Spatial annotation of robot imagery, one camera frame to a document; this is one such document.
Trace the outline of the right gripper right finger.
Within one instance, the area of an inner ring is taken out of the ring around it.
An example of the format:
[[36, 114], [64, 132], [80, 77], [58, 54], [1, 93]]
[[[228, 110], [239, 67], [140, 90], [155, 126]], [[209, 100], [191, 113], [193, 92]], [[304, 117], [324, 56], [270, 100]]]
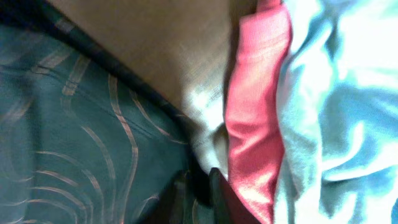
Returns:
[[246, 209], [218, 168], [209, 173], [211, 202], [217, 224], [260, 224]]

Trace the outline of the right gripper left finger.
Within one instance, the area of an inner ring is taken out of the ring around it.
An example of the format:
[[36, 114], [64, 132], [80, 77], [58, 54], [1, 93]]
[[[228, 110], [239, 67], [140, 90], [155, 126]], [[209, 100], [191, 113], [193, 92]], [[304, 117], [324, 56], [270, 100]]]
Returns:
[[193, 223], [194, 196], [190, 185], [190, 173], [178, 172], [161, 193], [159, 201], [146, 216], [150, 224]]

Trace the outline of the black printed cycling jersey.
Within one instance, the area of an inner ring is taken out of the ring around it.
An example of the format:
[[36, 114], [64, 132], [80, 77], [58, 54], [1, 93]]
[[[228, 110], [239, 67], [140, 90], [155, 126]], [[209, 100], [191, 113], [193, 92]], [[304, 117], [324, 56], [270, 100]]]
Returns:
[[146, 223], [180, 171], [214, 223], [177, 111], [49, 3], [1, 2], [2, 223]]

